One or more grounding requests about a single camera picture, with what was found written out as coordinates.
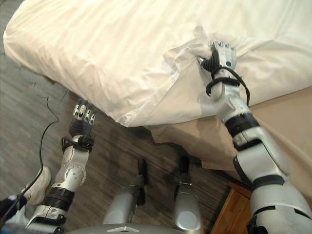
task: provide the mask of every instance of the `gray floor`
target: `gray floor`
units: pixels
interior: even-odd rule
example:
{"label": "gray floor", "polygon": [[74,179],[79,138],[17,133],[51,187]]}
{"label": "gray floor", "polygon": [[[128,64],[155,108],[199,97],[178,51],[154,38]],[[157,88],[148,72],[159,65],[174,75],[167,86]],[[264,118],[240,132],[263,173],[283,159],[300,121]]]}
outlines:
{"label": "gray floor", "polygon": [[[7,0],[0,10],[1,35],[21,0]],[[17,194],[39,170],[39,140],[44,128],[55,118],[60,121],[43,141],[43,162],[55,176],[62,159],[60,139],[68,136],[67,126],[77,97],[43,77],[19,67],[0,49],[0,199]],[[96,144],[87,164],[87,179],[75,196],[65,229],[100,224],[114,195],[136,175],[136,159],[148,161],[150,182],[147,204],[139,207],[135,223],[171,226],[174,188],[178,182],[177,161],[183,150],[168,144],[154,144],[143,128],[125,128],[104,113],[97,115],[93,132]],[[226,179],[195,165],[191,175],[200,200],[203,223],[210,230],[227,195]],[[35,207],[27,206],[27,216]]]}

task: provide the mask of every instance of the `white duvet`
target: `white duvet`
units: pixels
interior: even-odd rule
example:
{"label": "white duvet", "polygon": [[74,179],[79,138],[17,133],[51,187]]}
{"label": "white duvet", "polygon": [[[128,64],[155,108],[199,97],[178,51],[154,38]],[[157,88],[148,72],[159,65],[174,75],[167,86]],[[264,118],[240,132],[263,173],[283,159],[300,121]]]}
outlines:
{"label": "white duvet", "polygon": [[25,0],[4,48],[122,125],[179,123],[215,114],[196,60],[214,40],[236,47],[251,105],[312,86],[311,10],[310,0]]}

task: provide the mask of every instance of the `bed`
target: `bed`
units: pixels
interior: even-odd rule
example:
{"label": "bed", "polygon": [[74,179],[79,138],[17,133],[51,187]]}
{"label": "bed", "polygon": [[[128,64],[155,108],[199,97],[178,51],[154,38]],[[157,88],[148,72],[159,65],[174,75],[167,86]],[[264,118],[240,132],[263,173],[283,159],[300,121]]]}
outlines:
{"label": "bed", "polygon": [[311,201],[310,9],[309,0],[25,0],[3,41],[8,57],[116,122],[147,126],[156,142],[176,142],[205,167],[229,172],[235,150],[214,117],[210,76],[197,56],[209,58],[215,40],[230,43],[256,118]]}

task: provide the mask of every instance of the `shoe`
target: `shoe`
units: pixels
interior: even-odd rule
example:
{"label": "shoe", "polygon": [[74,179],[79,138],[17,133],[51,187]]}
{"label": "shoe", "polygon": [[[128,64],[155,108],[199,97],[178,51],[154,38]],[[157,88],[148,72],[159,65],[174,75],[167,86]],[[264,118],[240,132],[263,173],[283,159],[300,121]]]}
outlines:
{"label": "shoe", "polygon": [[37,181],[24,194],[27,204],[37,205],[41,203],[45,197],[45,191],[51,181],[51,172],[48,167],[43,166],[43,170]]}
{"label": "shoe", "polygon": [[29,219],[25,216],[25,206],[23,206],[12,218],[10,218],[5,223],[24,228],[28,222]]}

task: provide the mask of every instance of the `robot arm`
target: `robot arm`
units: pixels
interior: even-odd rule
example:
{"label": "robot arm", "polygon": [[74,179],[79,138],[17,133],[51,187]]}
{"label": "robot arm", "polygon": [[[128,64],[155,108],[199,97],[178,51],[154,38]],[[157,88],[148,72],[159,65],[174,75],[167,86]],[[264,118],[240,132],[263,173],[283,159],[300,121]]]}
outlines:
{"label": "robot arm", "polygon": [[75,106],[69,126],[72,138],[62,139],[63,159],[55,183],[39,205],[26,228],[33,231],[62,233],[61,225],[74,199],[75,192],[86,178],[85,165],[94,141],[90,135],[95,120],[93,106],[80,100]]}
{"label": "robot arm", "polygon": [[226,43],[214,42],[212,58],[199,58],[199,62],[212,73],[212,82],[206,92],[238,150],[234,166],[241,179],[253,188],[249,233],[309,233],[312,212],[289,181],[287,159],[239,96],[239,85],[243,84],[249,101],[245,83],[234,72],[235,49]]}

